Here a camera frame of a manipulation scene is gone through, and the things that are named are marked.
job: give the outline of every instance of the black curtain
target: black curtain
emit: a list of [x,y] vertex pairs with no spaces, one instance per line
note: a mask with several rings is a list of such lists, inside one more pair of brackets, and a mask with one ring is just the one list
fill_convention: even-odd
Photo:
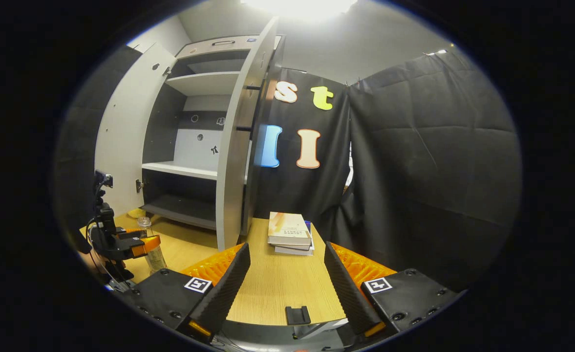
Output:
[[98,128],[114,89],[142,53],[128,46],[114,51],[90,73],[66,111],[53,170],[59,219],[79,249],[79,229],[93,217],[94,153]]
[[517,213],[521,157],[495,87],[460,53],[422,56],[348,89],[354,178],[331,241],[460,290]]
[[[296,69],[281,69],[279,81],[294,83],[298,99],[293,103],[272,100],[269,125],[282,127],[278,136],[275,168],[262,167],[256,197],[255,218],[267,219],[271,211],[303,214],[316,226],[323,239],[330,238],[332,223],[341,202],[348,166],[348,111],[346,86]],[[312,87],[327,87],[333,93],[330,110],[318,109]],[[296,165],[300,158],[298,130],[320,133],[317,140],[317,169]]]

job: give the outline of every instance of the cabinet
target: cabinet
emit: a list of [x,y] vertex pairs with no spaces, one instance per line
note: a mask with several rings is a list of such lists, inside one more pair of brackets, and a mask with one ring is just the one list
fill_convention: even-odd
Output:
[[282,40],[276,26],[272,18],[259,35],[191,43],[176,56],[155,43],[127,71],[95,155],[95,168],[113,175],[104,199],[116,214],[141,207],[215,230],[219,250],[247,233],[247,173],[259,166],[262,123],[255,115]]

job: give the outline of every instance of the drawer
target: drawer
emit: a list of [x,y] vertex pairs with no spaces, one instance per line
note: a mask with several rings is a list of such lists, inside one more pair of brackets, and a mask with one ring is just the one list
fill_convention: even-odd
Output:
[[[250,50],[258,38],[258,35],[231,36],[190,43],[183,47],[176,58],[189,58],[201,54],[218,53],[220,51]],[[276,36],[274,49],[276,49],[278,42],[280,42],[280,38],[281,36]]]

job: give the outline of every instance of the stack of books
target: stack of books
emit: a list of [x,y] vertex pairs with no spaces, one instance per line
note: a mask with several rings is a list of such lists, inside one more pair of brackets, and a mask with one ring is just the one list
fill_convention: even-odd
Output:
[[301,214],[270,212],[268,243],[275,253],[312,256],[315,248],[311,223]]

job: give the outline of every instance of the cabinet handle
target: cabinet handle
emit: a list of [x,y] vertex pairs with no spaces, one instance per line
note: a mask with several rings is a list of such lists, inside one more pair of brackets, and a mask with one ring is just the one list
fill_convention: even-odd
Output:
[[212,43],[212,46],[214,46],[214,45],[224,45],[224,44],[235,44],[235,41],[234,41],[234,40],[223,40],[222,42]]

